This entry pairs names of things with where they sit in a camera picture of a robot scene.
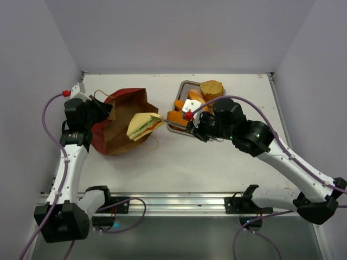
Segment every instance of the red connector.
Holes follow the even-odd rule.
[[[191,111],[188,111],[184,114],[183,116],[184,119],[186,119],[187,121],[190,121],[194,118],[193,114],[191,113]]]
[[[64,90],[61,94],[63,94],[64,97],[68,97],[71,95],[71,91]]]

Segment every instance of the red bag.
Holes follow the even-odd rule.
[[[111,94],[105,103],[113,106],[108,119],[92,127],[92,145],[99,153],[124,153],[147,140],[149,134],[137,141],[130,140],[126,135],[128,125],[136,113],[158,113],[158,108],[147,102],[145,88],[120,89]]]

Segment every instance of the wall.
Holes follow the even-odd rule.
[[[43,1],[2,1],[0,35],[0,258],[17,259],[59,153],[41,126],[42,108],[80,73]],[[62,105],[48,111],[57,137]]]
[[[94,73],[273,72],[314,0],[46,0]]]
[[[294,149],[347,180],[347,2],[317,0],[275,73]],[[346,195],[339,201],[347,204]],[[346,259],[347,212],[323,227],[335,259]]]

